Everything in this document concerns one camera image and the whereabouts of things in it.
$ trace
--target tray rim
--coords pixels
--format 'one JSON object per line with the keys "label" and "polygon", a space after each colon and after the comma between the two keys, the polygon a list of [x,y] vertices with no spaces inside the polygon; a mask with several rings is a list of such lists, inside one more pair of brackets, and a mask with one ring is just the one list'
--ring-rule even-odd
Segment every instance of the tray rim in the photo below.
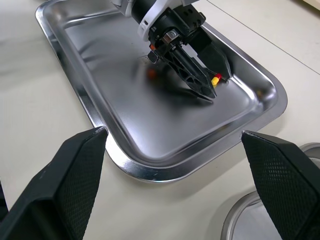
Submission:
{"label": "tray rim", "polygon": [[[55,34],[51,30],[50,24],[48,23],[47,19],[44,16],[44,10],[50,6],[53,6],[54,4],[62,1],[67,0],[49,0],[44,3],[42,3],[35,12],[36,20],[38,21],[38,24],[40,25],[45,37],[47,38],[49,44],[51,45],[51,48],[58,58],[58,61],[64,70],[73,90],[75,91],[78,99],[81,102],[82,107],[84,108],[84,111],[86,112],[87,116],[89,117],[92,125],[94,127],[100,127],[100,126],[107,126],[105,121],[101,118],[99,112],[96,110],[93,101],[89,97],[88,92],[84,89],[83,84],[81,81],[71,80],[66,73],[66,66],[63,62],[60,61],[60,58],[58,57],[58,52],[55,46],[60,45],[59,41],[57,40]],[[143,165],[137,161],[134,161],[126,156],[126,154],[121,150],[121,148],[116,143],[115,139],[113,138],[112,134],[109,134],[109,137],[106,142],[106,151],[109,154],[112,161],[118,166],[122,171],[124,171],[129,176],[142,180],[144,182],[155,182],[155,183],[168,183],[177,181],[180,179],[183,179],[193,172],[197,171],[198,169],[202,168],[204,165],[208,164],[215,158],[219,157],[226,151],[233,148],[235,145],[241,142],[240,136],[243,130],[247,130],[248,127],[251,131],[258,131],[261,128],[265,127],[278,117],[280,117],[284,111],[287,108],[288,104],[288,97],[287,93],[283,87],[283,85],[280,83],[280,81],[272,75],[269,71],[267,71],[264,67],[262,67],[259,63],[257,63],[254,59],[252,59],[250,56],[248,56],[244,51],[242,51],[239,47],[237,47],[234,43],[232,43],[230,40],[228,40],[226,37],[224,37],[221,33],[219,33],[217,30],[215,30],[212,26],[210,26],[207,22],[203,25],[205,29],[210,31],[215,37],[226,44],[232,51],[234,51],[237,55],[239,55],[243,60],[245,60],[248,64],[250,64],[254,69],[256,69],[261,75],[265,76],[267,79],[269,79],[272,84],[274,85],[276,91],[277,91],[277,101],[274,106],[272,106],[270,109],[268,109],[264,114],[258,116],[257,118],[253,119],[252,121],[247,122],[245,125],[242,125],[241,127],[237,128],[230,134],[222,137],[218,141],[220,142],[220,147],[216,147],[217,154],[213,156],[207,156],[208,152],[203,149],[202,151],[198,152],[194,156],[190,157],[188,160],[184,160],[180,164],[176,164],[169,167],[153,167],[153,166],[147,166]],[[222,145],[227,144],[227,149],[224,149],[224,147],[221,147]]]}

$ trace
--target metal tray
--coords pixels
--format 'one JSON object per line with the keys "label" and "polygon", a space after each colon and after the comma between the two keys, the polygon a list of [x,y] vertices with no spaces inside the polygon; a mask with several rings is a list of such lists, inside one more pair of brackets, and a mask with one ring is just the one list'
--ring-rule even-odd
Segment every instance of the metal tray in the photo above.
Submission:
{"label": "metal tray", "polygon": [[92,124],[109,129],[111,159],[134,178],[182,179],[238,144],[242,130],[257,131],[286,109],[281,83],[208,24],[233,72],[212,103],[152,65],[138,24],[105,0],[50,0],[36,18]]}

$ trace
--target white table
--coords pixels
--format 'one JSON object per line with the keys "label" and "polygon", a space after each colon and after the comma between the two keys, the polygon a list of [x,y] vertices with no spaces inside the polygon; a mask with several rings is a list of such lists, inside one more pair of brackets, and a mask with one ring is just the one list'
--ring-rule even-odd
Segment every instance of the white table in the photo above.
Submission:
{"label": "white table", "polygon": [[[275,30],[277,41],[273,39],[270,22],[263,21],[261,16],[269,0],[238,0],[247,6],[260,3],[260,8],[250,13],[252,20],[247,22],[244,17],[247,12],[233,16],[244,11],[235,1],[211,1],[217,6],[222,4],[219,7],[228,14],[207,0],[195,6],[214,28],[273,73],[287,91],[285,113],[261,132],[297,145],[320,142],[320,75],[316,73],[320,61],[308,57],[309,53],[318,53],[320,45],[311,44],[305,49],[286,35],[281,36],[280,30]],[[287,0],[277,2],[287,4]],[[0,37],[4,43],[0,44],[0,178],[9,208],[65,139],[92,127],[36,23],[34,12],[39,4],[36,0],[0,2],[0,31],[4,33]],[[293,27],[288,17],[276,17],[278,20],[273,24],[277,29]],[[314,26],[320,22],[313,17],[312,21]],[[304,26],[297,29],[306,31]],[[281,50],[288,46],[300,47],[300,52]],[[218,240],[232,205],[254,189],[241,144],[191,176],[163,185],[129,178],[105,155],[84,239]]]}

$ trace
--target red object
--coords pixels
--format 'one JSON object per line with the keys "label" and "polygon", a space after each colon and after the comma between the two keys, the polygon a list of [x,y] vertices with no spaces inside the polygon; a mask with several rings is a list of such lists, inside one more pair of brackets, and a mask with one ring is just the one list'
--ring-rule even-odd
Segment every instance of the red object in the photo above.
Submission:
{"label": "red object", "polygon": [[218,78],[219,80],[222,78],[222,75],[218,73],[217,75],[214,76],[215,78]]}
{"label": "red object", "polygon": [[156,50],[156,47],[150,44],[150,49],[153,51],[153,50]]}

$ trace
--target red and yellow object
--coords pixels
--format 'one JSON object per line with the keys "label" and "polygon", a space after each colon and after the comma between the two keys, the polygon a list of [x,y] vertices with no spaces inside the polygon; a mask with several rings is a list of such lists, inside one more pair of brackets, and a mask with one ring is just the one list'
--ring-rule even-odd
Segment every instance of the red and yellow object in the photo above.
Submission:
{"label": "red and yellow object", "polygon": [[214,76],[214,78],[211,80],[212,86],[217,86],[220,79],[222,78],[222,75],[218,73],[217,75]]}

